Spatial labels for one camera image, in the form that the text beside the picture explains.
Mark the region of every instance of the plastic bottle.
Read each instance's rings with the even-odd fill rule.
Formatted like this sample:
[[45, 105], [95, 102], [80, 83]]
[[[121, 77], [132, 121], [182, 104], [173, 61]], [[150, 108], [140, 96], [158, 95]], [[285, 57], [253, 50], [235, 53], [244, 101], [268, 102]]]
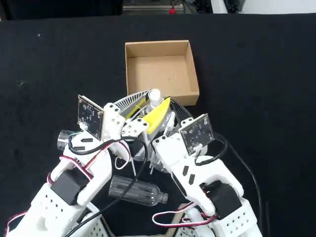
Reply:
[[[132, 179], [114, 175], [110, 184], [109, 196], [117, 198], [122, 194]], [[168, 194], [150, 183], [136, 181], [131, 189], [122, 197], [122, 200], [134, 202], [145, 206], [155, 206], [157, 203], [166, 203]]]

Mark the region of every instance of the black table surface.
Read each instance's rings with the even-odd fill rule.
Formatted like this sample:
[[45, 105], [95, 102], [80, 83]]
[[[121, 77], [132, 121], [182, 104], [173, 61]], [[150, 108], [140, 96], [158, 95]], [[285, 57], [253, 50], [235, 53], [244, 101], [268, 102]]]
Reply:
[[[315, 23], [315, 14], [1, 22], [0, 228], [28, 208], [58, 163], [60, 129], [78, 129], [77, 94], [100, 105], [126, 95], [125, 42], [189, 40], [200, 87], [189, 110], [209, 113], [214, 130], [253, 169], [266, 236], [308, 235], [315, 199]], [[223, 161], [257, 213], [251, 177], [231, 153]], [[131, 168], [114, 173], [131, 176]], [[169, 175], [146, 170], [141, 180], [169, 193], [169, 202], [152, 208], [120, 202], [105, 213], [116, 235], [164, 233], [151, 215], [184, 202]], [[110, 200], [105, 187], [94, 203], [101, 208]]]

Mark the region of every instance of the cardboard box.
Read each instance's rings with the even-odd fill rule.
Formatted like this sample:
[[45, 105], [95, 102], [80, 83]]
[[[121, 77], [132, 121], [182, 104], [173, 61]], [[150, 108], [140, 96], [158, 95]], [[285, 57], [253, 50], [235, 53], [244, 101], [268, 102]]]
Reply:
[[127, 42], [127, 94], [152, 88], [179, 104], [195, 105], [198, 79], [188, 40]]

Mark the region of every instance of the white wall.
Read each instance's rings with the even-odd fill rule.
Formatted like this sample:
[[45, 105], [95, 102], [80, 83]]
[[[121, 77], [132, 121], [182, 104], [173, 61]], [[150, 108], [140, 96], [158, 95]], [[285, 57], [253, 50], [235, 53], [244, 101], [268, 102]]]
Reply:
[[289, 14], [316, 12], [316, 0], [246, 0], [242, 13]]

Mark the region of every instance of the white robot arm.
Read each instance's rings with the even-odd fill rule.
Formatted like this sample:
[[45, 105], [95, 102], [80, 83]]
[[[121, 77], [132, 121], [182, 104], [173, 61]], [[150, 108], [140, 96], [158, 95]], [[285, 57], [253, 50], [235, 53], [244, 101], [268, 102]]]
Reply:
[[[142, 140], [147, 145], [145, 153], [147, 154], [148, 148], [150, 159], [157, 157], [186, 199], [191, 201], [181, 211], [186, 214], [186, 224], [194, 227], [198, 236], [262, 236], [249, 202], [242, 197], [243, 188], [239, 181], [220, 159], [205, 164], [202, 161], [203, 165], [197, 165], [197, 158], [210, 160], [213, 157], [204, 156], [207, 146], [203, 142], [195, 143], [194, 146], [186, 143], [183, 136], [189, 131], [186, 129], [196, 125], [201, 119], [203, 121], [205, 115], [182, 121], [179, 131], [170, 136], [157, 137], [152, 129], [154, 122], [149, 122], [142, 116], [125, 120], [122, 109], [113, 103], [100, 108], [87, 98], [79, 96], [79, 111], [80, 109], [84, 116], [79, 117], [79, 124], [84, 131], [71, 135], [71, 146], [65, 146], [60, 163], [48, 175], [47, 183], [41, 187], [18, 226], [7, 233], [8, 237], [64, 237], [70, 236], [69, 233], [72, 237], [89, 234], [107, 237], [101, 215], [88, 221], [77, 231], [71, 230], [89, 217], [99, 214], [91, 200], [112, 176], [108, 148], [117, 157], [125, 160], [125, 164], [133, 164], [128, 144], [124, 141], [124, 138], [130, 141], [131, 137]], [[85, 117], [86, 111], [91, 115]], [[169, 227], [168, 224], [156, 222], [155, 217], [160, 214], [153, 216], [153, 222]]]

